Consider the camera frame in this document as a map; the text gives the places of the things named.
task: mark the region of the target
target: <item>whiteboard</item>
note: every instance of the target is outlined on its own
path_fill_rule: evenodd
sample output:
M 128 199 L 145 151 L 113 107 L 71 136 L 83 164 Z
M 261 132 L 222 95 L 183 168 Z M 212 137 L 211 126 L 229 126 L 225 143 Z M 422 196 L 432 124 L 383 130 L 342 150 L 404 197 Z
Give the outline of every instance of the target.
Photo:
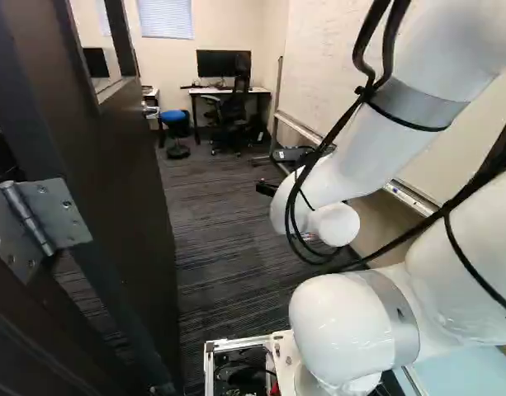
M 325 136 L 366 81 L 352 49 L 372 0 L 290 0 L 279 111 Z M 409 9 L 402 30 L 414 19 Z M 366 60 L 381 63 L 383 26 Z M 436 204 L 452 198 L 485 159 L 506 123 L 506 75 L 495 81 L 397 179 Z

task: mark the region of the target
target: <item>window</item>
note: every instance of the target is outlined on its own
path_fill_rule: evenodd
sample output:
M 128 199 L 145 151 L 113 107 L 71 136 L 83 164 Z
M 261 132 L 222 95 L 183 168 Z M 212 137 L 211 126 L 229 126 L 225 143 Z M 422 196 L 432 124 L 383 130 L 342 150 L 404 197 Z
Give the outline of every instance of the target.
M 194 38 L 191 0 L 138 0 L 143 37 Z
M 106 4 L 104 0 L 97 0 L 98 23 L 101 27 L 101 33 L 104 36 L 111 36 L 110 22 L 107 20 Z

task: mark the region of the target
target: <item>silver band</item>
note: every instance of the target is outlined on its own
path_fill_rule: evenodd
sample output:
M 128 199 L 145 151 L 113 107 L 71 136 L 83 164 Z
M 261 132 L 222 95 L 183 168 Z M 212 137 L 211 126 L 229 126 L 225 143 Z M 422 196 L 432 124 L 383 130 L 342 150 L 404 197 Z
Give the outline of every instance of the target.
M 410 124 L 426 128 L 447 128 L 464 110 L 468 101 L 448 101 L 417 91 L 396 78 L 391 78 L 371 104 Z
M 409 365 L 419 354 L 419 330 L 416 317 L 401 290 L 386 276 L 373 270 L 355 271 L 344 274 L 361 277 L 383 303 L 392 326 L 394 338 L 394 367 Z

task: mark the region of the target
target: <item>round stool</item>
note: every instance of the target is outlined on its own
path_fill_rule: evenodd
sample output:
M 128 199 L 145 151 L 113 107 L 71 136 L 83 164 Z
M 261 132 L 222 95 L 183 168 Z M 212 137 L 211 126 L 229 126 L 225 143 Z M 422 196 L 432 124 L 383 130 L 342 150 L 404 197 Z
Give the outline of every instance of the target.
M 188 111 L 169 110 L 159 115 L 162 124 L 168 129 L 169 136 L 175 139 L 175 144 L 167 148 L 167 156 L 171 159 L 182 159 L 190 155 L 190 149 L 185 144 L 180 144 L 180 138 L 186 138 L 190 134 L 190 116 Z M 164 146 L 164 139 L 161 139 L 159 147 Z

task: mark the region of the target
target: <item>window blind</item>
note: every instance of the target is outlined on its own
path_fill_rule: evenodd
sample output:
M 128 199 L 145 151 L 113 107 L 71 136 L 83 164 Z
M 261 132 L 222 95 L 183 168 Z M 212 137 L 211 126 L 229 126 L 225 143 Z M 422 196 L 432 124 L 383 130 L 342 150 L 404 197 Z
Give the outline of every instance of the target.
M 194 38 L 191 0 L 138 0 L 143 37 Z

